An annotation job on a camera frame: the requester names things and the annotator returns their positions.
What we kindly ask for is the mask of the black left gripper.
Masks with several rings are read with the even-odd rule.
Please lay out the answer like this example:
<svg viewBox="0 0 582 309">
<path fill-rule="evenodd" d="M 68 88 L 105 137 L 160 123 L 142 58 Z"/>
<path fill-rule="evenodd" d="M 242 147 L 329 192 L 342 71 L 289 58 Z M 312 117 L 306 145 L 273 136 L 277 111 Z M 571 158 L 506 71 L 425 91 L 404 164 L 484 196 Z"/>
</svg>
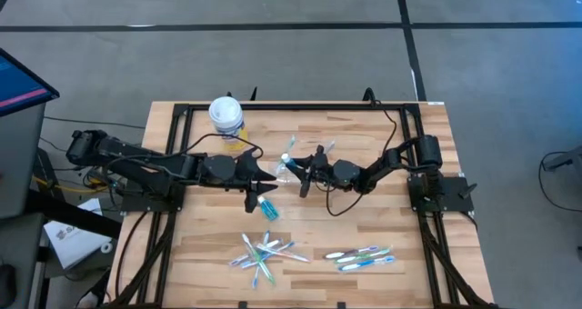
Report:
<svg viewBox="0 0 582 309">
<path fill-rule="evenodd" d="M 253 213 L 258 205 L 258 195 L 276 190 L 276 184 L 256 184 L 253 182 L 257 173 L 258 181 L 275 181 L 276 177 L 269 172 L 258 168 L 257 161 L 253 156 L 255 148 L 244 151 L 236 159 L 236 178 L 241 180 L 245 186 L 246 199 L 244 201 L 245 212 Z"/>
</svg>

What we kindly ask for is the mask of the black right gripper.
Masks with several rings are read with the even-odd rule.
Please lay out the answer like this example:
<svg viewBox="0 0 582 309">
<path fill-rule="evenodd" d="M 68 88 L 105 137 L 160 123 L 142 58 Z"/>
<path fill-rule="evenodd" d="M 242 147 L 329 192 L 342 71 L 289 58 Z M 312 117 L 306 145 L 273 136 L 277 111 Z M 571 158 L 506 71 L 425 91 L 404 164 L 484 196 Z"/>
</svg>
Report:
<svg viewBox="0 0 582 309">
<path fill-rule="evenodd" d="M 293 174 L 301 181 L 299 196 L 306 198 L 312 182 L 328 183 L 331 181 L 331 165 L 328 163 L 325 148 L 319 145 L 316 152 L 306 158 L 293 158 Z"/>
</svg>

